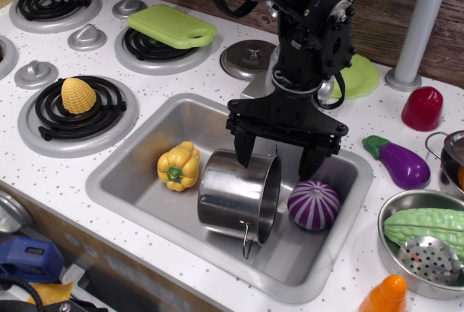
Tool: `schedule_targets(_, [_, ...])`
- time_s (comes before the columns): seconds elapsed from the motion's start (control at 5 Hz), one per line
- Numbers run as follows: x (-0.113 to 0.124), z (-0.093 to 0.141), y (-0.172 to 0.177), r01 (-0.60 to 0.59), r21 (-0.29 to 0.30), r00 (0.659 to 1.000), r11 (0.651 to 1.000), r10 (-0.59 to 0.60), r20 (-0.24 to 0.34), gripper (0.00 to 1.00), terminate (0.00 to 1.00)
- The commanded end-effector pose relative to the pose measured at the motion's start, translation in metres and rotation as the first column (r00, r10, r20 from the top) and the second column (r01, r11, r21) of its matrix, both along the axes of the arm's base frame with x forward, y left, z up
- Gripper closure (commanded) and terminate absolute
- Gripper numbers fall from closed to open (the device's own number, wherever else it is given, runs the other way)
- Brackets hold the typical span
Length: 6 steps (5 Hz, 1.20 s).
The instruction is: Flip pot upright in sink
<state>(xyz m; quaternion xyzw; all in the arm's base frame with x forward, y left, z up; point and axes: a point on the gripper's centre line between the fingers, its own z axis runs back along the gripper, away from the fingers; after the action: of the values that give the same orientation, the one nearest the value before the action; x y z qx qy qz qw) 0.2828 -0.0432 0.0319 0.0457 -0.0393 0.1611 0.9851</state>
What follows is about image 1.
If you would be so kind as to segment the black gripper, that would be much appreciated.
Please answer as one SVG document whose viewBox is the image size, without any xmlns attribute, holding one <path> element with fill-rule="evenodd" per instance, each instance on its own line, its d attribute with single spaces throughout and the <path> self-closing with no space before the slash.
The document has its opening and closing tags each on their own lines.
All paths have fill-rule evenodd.
<svg viewBox="0 0 464 312">
<path fill-rule="evenodd" d="M 348 126 L 322 113 L 310 94 L 292 94 L 276 89 L 256 99 L 232 99 L 228 103 L 226 128 L 235 135 L 234 147 L 240 165 L 247 168 L 256 136 L 303 145 L 299 180 L 306 181 L 326 158 L 337 155 Z"/>
</svg>

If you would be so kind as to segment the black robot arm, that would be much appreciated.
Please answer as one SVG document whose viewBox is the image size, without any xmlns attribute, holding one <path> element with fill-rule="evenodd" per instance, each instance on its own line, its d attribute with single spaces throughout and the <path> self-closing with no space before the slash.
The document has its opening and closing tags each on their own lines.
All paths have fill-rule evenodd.
<svg viewBox="0 0 464 312">
<path fill-rule="evenodd" d="M 305 181 L 340 150 L 345 124 L 327 116 L 341 105 L 323 93 L 330 81 L 345 87 L 342 70 L 355 48 L 350 25 L 353 0 L 213 0 L 225 15 L 241 18 L 260 1 L 278 14 L 279 54 L 270 78 L 273 92 L 228 103 L 226 127 L 233 134 L 238 162 L 248 166 L 257 137 L 303 149 L 299 177 Z"/>
</svg>

